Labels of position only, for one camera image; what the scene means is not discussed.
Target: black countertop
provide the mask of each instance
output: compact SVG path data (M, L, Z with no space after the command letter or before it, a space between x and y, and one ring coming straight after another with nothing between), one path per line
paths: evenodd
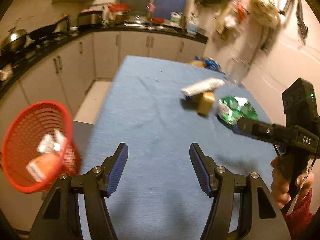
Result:
M4 82L0 81L0 99L9 90L9 88L15 82L17 82L20 79L20 77L25 72L27 72L32 66L34 66L35 64L40 62L43 58L45 58L49 54L53 53L54 51L56 51L60 47L66 45L66 44L86 35L86 34L89 34L89 33L106 32L106 31L135 31L135 32L166 34L166 35L186 38L186 39L193 40L193 41L198 41L198 42L201 42L204 44L206 44L208 41L208 37L206 37L202 34L197 33L197 35L190 36L186 33L183 33L180 28L173 27L173 29L176 30L176 32L168 32L168 31L164 31L161 29L152 29L152 28L148 28L147 26L137 27L137 26L118 25L118 26L112 27L112 28L110 28L110 27L104 28L104 27L100 26L100 27L82 29L79 31L77 36L66 35L61 41L53 42L44 48L38 49L36 51L36 54L33 57L31 57L29 59L23 59L16 68L12 69L13 75Z

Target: red sleeve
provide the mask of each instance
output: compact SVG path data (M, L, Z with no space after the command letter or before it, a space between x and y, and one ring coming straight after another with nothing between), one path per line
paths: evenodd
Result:
M284 216L292 239L296 239L306 229L313 217L313 214L310 213L311 197L312 189L310 189L304 200L295 205L290 215Z

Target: blue tablecloth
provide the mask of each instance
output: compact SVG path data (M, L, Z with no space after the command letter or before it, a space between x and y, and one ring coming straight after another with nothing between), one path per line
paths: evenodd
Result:
M129 147L129 157L117 191L106 199L119 240L197 240L213 199L201 191L189 158L197 142L205 155L233 173L258 172L266 185L272 182L268 143L235 135L221 124L216 109L200 117L185 108L180 89L223 74L190 65L145 57L126 57L93 129L82 173L113 155L119 143ZM262 121L269 122L253 96L226 84L216 98L246 97ZM239 194L230 231L236 229ZM83 195L79 209L84 239L90 239Z

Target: red basket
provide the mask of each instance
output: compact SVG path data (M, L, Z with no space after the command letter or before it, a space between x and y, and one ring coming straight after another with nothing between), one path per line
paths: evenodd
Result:
M58 129L67 143L60 150L60 159L42 182L36 182L26 169L28 163L41 154L37 147L45 134ZM43 101L29 106L13 121L4 137L2 164L8 181L23 193L48 192L61 173L76 175L81 159L72 140L72 119L60 103Z
M110 12L125 12L129 7L130 5L124 3L117 3L108 6Z

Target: wok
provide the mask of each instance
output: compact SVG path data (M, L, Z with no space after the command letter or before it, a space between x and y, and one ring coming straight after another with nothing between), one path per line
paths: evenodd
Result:
M10 34L1 43L1 55L7 52L16 52L23 48L27 41L27 31L24 29L10 30Z
M50 35L57 28L58 23L66 20L66 19L68 19L68 15L64 15L63 17L60 18L60 20L58 20L58 22L56 22L54 24L51 24L51 25L48 25L45 27L41 27L39 29L32 31L31 33L29 33L30 39L37 40L39 38Z

